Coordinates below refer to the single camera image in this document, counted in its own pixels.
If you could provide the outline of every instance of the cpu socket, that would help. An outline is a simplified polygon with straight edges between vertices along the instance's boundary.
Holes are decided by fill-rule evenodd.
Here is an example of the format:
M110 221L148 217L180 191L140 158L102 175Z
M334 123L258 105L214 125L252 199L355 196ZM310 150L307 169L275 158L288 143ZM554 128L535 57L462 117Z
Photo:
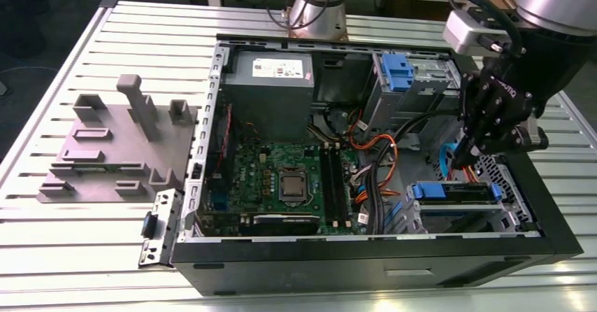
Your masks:
M307 170L300 167L286 167L279 170L279 198L287 206L296 207L307 201L310 194Z

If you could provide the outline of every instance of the green circuit board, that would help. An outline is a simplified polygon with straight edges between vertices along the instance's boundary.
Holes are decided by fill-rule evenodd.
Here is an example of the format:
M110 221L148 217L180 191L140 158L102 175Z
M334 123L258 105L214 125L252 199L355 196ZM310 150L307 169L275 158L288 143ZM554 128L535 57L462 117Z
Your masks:
M320 147L295 144L250 144L239 146L235 155L232 189L227 197L226 212L234 213L292 213L315 215L322 218L319 234L355 234L352 227L326 225L326 201L320 167ZM356 153L343 150L342 164L348 167L356 163ZM287 169L302 171L307 176L307 198L299 204L283 202L280 199L280 173Z

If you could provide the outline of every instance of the screw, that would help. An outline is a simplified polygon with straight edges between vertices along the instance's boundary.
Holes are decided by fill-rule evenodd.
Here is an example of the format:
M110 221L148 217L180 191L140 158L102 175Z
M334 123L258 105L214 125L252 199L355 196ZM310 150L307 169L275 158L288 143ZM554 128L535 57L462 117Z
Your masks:
M498 44L492 44L492 50L495 50L498 53L502 53L504 51L503 47Z

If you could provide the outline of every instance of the ram slot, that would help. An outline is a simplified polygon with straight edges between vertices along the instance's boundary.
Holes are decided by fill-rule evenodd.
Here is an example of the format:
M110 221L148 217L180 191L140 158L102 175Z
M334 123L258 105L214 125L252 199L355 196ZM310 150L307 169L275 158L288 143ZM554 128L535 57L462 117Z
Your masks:
M326 224L335 226L338 225L338 209L335 201L335 182L332 179L331 150L328 148L322 147L322 150L319 151L319 163L322 164Z
M335 203L336 203L336 216L343 225L348 221L348 205L347 205L347 193L344 187L344 170L339 149L331 149L330 162L331 162L331 176L335 186Z

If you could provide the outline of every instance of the motherboard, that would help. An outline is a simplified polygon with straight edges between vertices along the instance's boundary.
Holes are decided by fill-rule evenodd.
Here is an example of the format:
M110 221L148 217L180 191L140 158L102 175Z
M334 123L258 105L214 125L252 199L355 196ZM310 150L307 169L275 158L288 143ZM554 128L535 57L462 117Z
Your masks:
M239 145L232 186L210 194L203 233L358 234L347 186L355 168L352 150L282 143Z

